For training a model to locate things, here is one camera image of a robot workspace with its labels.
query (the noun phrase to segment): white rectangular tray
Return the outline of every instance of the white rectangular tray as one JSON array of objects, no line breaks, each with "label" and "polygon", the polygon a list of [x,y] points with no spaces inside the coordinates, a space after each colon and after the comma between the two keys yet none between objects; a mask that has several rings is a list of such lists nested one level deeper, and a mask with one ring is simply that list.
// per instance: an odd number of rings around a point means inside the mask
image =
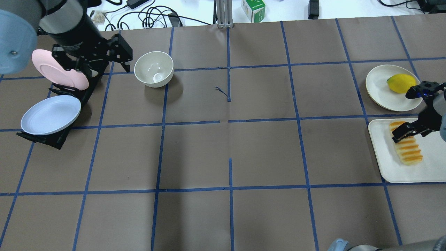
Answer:
[{"label": "white rectangular tray", "polygon": [[413,166],[404,165],[393,146],[389,124],[395,121],[413,122],[415,118],[376,119],[369,123],[368,131],[375,149],[381,175],[391,183],[446,181],[446,142],[439,132],[426,137],[416,135],[423,161]]}]

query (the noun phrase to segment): bread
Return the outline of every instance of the bread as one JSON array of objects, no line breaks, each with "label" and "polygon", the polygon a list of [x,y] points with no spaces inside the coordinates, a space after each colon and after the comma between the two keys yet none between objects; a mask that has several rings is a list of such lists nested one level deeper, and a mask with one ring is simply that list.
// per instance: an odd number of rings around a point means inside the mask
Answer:
[{"label": "bread", "polygon": [[[390,123],[390,132],[395,130],[397,127],[405,123],[405,121],[396,121]],[[409,136],[400,142],[394,144],[396,154],[400,157],[401,162],[404,165],[415,165],[423,160],[423,155],[421,155],[421,149],[417,144],[417,140],[413,136]]]}]

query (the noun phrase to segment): round plate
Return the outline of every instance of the round plate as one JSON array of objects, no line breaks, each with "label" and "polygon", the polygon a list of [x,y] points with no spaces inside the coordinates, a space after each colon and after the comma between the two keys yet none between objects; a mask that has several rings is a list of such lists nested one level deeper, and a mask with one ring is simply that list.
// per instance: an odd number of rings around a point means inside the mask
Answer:
[{"label": "round plate", "polygon": [[36,69],[49,81],[79,90],[88,88],[87,77],[75,70],[65,71],[62,66],[51,56],[51,51],[37,49],[31,57]]},{"label": "round plate", "polygon": [[408,99],[405,93],[396,93],[392,91],[387,80],[395,74],[408,74],[415,78],[416,83],[420,84],[417,77],[408,70],[396,65],[380,65],[373,68],[365,79],[365,85],[369,96],[380,106],[397,112],[409,111],[416,108],[422,101],[421,98]]},{"label": "round plate", "polygon": [[69,95],[47,98],[31,107],[22,117],[20,126],[33,135],[48,135],[71,125],[81,112],[81,102]]}]

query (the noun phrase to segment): green box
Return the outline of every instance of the green box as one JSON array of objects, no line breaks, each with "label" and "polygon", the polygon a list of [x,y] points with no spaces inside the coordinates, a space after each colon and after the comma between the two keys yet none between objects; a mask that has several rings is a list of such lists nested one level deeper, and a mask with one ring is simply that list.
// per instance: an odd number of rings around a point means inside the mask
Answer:
[{"label": "green box", "polygon": [[265,18],[266,5],[262,0],[242,0],[242,9],[251,23],[260,23]]}]

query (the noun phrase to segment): plate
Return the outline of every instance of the plate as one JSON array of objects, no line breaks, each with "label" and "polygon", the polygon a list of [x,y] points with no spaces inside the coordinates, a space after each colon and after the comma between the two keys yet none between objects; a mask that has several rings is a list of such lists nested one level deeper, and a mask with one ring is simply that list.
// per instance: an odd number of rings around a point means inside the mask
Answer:
[{"label": "plate", "polygon": [[426,137],[416,135],[423,160],[412,166],[406,166],[396,154],[389,124],[395,121],[414,122],[416,118],[375,119],[368,124],[376,160],[381,175],[391,183],[441,182],[446,181],[446,142],[439,132]]},{"label": "plate", "polygon": [[387,80],[395,74],[408,74],[415,78],[417,84],[420,80],[410,71],[396,65],[380,65],[373,68],[365,79],[365,85],[369,96],[380,106],[397,112],[409,111],[416,108],[422,101],[421,98],[408,99],[405,93],[392,91]]},{"label": "plate", "polygon": [[81,112],[81,102],[69,95],[47,98],[31,107],[20,126],[29,134],[48,135],[71,125]]},{"label": "plate", "polygon": [[34,50],[32,60],[36,69],[49,81],[79,90],[88,88],[87,77],[75,70],[65,71],[62,66],[53,58],[49,50]]}]

